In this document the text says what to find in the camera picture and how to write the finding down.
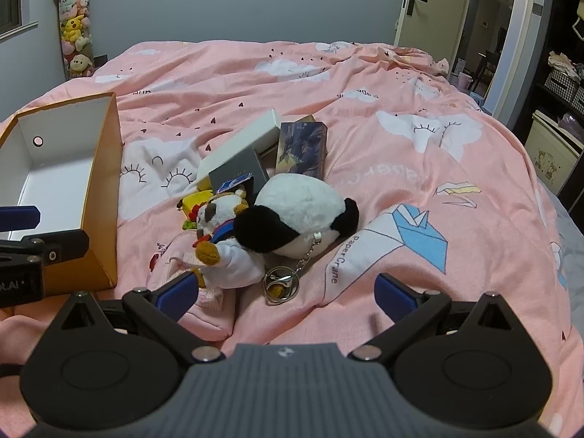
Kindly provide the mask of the brown white dog plush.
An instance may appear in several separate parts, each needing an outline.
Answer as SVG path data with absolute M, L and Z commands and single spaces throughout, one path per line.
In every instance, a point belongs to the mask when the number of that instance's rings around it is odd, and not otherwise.
M 200 287 L 235 290 L 262 279 L 263 258 L 235 239 L 235 219 L 248 207 L 246 190 L 237 188 L 214 195 L 189 212 L 189 219 L 196 224 L 193 247 Z

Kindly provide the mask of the yellow toy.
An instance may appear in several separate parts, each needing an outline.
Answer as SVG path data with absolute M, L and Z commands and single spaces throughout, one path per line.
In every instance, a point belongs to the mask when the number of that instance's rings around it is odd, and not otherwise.
M 212 199 L 213 195 L 212 190 L 196 191 L 177 203 L 178 211 L 183 212 L 185 216 L 182 230 L 195 230 L 199 210 Z

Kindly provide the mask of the black white panda plush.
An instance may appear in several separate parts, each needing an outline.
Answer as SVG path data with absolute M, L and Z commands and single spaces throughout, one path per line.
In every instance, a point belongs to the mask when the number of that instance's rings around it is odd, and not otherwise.
M 251 207 L 235 216 L 234 236 L 255 253 L 299 260 L 356 233 L 358 222 L 355 200 L 318 178 L 281 173 L 265 183 Z

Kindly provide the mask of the dark blue photo card box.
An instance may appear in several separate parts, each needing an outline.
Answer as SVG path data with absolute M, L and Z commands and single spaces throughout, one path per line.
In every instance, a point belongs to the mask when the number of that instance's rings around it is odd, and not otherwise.
M 328 128 L 322 122 L 282 123 L 275 173 L 295 173 L 323 180 Z

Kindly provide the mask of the white long box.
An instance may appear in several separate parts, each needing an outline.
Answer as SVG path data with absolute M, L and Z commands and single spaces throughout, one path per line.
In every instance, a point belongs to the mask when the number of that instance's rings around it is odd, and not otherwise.
M 270 109 L 259 118 L 247 124 L 227 139 L 211 153 L 201 160 L 197 172 L 196 186 L 199 190 L 209 189 L 211 186 L 210 173 L 224 165 L 235 155 L 248 148 L 253 148 L 257 154 L 262 154 L 277 144 L 280 133 L 280 116 Z

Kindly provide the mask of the gold small box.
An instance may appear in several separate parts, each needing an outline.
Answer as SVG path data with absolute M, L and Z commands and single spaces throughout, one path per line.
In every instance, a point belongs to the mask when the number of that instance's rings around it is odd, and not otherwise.
M 294 123 L 314 123 L 316 120 L 313 115 L 307 115 L 303 118 L 296 120 Z

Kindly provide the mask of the dark grey box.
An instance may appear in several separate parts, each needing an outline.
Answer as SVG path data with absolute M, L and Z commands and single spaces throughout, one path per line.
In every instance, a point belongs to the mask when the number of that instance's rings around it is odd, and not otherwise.
M 249 197 L 257 195 L 269 179 L 253 148 L 246 148 L 211 171 L 209 176 L 215 194 L 244 189 Z

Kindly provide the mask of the orange cardboard storage box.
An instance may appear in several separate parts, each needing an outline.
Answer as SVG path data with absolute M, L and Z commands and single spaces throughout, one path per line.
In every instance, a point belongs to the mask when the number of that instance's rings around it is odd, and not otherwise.
M 34 206 L 39 224 L 4 240 L 83 230 L 79 259 L 46 267 L 49 296 L 108 290 L 117 283 L 122 139 L 112 92 L 69 99 L 13 116 L 1 134 L 1 203 Z

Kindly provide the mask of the pink patterned duvet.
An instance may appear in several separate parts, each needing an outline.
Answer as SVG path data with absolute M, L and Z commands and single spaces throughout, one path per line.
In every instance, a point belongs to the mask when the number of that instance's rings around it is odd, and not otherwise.
M 570 437 L 583 424 L 583 342 L 555 200 L 520 141 L 445 70 L 421 50 L 386 43 L 146 42 L 32 107 L 116 95 L 124 151 L 111 297 L 153 278 L 205 156 L 269 111 L 314 116 L 328 128 L 326 181 L 357 202 L 362 224 L 388 214 L 412 241 L 382 252 L 356 237 L 310 266 L 288 303 L 270 307 L 253 286 L 218 316 L 193 308 L 182 326 L 226 352 L 324 342 L 349 351 L 390 325 L 373 299 L 380 273 L 463 301 L 496 291 L 552 371 L 542 423 Z

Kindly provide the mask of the metal keyring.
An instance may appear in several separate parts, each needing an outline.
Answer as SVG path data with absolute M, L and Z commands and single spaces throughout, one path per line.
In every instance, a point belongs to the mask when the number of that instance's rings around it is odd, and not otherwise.
M 279 306 L 296 297 L 299 291 L 301 273 L 309 264 L 316 247 L 321 242 L 322 234 L 314 233 L 311 247 L 294 268 L 284 265 L 275 266 L 264 274 L 261 286 L 263 297 L 269 306 Z

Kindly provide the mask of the cream bedside cabinet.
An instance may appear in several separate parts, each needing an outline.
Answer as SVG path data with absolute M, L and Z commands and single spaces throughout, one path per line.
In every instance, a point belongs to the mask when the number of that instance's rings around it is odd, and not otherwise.
M 541 111 L 531 115 L 525 144 L 539 180 L 558 195 L 583 152 L 583 143 Z

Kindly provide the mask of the plush toy storage tube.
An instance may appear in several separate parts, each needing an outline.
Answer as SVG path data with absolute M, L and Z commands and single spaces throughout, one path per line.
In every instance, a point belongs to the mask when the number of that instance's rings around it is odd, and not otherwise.
M 95 70 L 90 0 L 53 0 L 53 2 L 57 7 L 65 78 L 89 77 Z

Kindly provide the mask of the checkered storage basket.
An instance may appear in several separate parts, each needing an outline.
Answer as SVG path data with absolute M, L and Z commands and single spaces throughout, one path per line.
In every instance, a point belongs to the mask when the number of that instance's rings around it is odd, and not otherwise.
M 565 73 L 553 69 L 545 79 L 545 88 L 555 93 L 579 114 L 583 114 L 583 86 Z

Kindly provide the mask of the window with frame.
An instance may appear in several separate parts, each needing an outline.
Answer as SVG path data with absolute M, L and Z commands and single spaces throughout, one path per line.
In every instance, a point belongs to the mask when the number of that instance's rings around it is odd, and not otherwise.
M 1 0 L 1 42 L 27 33 L 39 23 L 32 17 L 32 0 Z

